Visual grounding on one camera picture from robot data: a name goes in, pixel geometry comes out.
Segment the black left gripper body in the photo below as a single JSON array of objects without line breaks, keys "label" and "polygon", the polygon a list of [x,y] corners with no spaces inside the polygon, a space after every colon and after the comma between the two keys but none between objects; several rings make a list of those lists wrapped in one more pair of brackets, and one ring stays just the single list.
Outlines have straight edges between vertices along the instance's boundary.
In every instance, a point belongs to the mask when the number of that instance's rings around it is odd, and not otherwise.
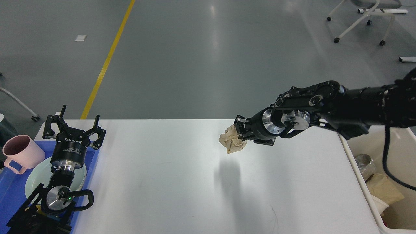
[{"label": "black left gripper body", "polygon": [[52,166],[73,166],[82,168],[85,162],[87,147],[90,140],[84,136],[85,131],[70,129],[69,132],[60,132],[56,137],[56,145],[50,160]]}]

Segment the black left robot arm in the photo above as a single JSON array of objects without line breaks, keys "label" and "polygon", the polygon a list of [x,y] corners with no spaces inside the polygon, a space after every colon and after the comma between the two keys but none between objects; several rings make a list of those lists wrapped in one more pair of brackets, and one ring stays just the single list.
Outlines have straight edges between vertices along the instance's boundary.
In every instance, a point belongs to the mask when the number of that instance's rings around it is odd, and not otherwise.
[{"label": "black left robot arm", "polygon": [[40,183],[6,224],[9,234],[69,234],[70,216],[89,209],[94,203],[89,189],[71,189],[78,170],[85,168],[87,150],[99,150],[106,131],[95,117],[91,129],[77,129],[65,122],[64,105],[59,114],[49,115],[43,139],[56,141],[50,158],[51,178],[48,185]]}]

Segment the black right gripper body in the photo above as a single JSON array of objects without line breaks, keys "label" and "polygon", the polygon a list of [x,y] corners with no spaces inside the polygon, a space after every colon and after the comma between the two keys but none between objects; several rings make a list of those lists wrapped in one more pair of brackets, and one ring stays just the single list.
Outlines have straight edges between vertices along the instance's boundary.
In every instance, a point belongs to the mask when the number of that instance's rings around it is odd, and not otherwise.
[{"label": "black right gripper body", "polygon": [[273,146],[276,138],[285,127],[282,124],[282,112],[274,109],[263,109],[248,119],[246,140],[256,144]]}]

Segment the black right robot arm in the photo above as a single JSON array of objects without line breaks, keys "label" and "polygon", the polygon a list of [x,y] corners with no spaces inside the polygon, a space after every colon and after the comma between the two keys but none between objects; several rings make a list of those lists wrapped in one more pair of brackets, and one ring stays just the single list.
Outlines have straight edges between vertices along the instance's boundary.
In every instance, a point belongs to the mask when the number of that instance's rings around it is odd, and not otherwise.
[{"label": "black right robot arm", "polygon": [[290,139],[311,126],[335,131],[349,140],[368,134],[373,125],[383,125],[383,170],[393,181],[415,190],[387,167],[390,128],[415,126],[415,97],[415,69],[393,84],[378,87],[347,89],[337,81],[293,86],[252,117],[236,116],[233,125],[242,141],[269,146],[277,137]]}]

